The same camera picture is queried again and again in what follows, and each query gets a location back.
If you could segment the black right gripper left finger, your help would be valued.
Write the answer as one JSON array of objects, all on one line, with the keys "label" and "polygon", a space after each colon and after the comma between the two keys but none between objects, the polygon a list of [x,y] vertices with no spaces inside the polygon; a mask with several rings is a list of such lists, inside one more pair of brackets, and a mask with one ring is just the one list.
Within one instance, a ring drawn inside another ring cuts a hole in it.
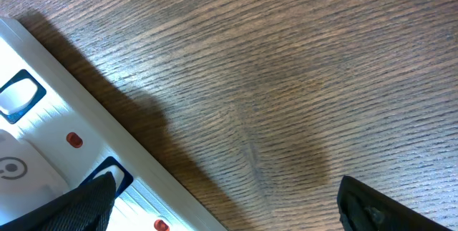
[{"label": "black right gripper left finger", "polygon": [[116,183],[107,172],[40,208],[1,226],[3,231],[105,231]]}]

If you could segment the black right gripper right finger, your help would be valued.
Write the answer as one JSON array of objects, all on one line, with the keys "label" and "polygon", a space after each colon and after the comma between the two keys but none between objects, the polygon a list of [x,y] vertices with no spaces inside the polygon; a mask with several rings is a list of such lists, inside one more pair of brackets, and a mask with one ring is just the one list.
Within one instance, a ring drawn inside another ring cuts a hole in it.
[{"label": "black right gripper right finger", "polygon": [[337,205],[345,231],[450,231],[350,176],[341,180]]}]

